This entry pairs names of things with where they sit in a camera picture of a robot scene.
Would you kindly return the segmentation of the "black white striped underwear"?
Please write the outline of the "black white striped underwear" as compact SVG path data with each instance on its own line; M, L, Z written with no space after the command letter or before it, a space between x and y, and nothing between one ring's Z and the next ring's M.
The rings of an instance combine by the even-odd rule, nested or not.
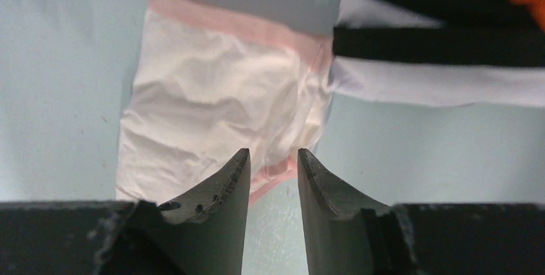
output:
M544 106L544 30L511 0L341 0L333 54L370 102Z

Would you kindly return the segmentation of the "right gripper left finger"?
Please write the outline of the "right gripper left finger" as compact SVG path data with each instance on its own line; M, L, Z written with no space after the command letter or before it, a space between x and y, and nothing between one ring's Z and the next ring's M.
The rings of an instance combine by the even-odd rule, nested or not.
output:
M159 206L170 223L165 249L185 274L240 274L251 158L240 149L212 176Z

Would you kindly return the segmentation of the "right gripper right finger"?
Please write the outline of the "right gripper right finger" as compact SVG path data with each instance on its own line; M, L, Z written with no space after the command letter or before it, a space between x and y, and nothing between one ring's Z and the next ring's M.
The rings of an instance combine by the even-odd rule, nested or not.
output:
M298 151L298 188L310 274L389 274L379 217L389 206L330 172L307 149Z

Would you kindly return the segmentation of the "white pink-trimmed underwear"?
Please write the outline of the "white pink-trimmed underwear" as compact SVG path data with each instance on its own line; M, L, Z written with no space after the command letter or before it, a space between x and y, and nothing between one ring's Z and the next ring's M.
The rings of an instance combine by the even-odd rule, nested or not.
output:
M193 0L148 0L120 119L116 198L164 203L250 152L249 198L323 133L332 38Z

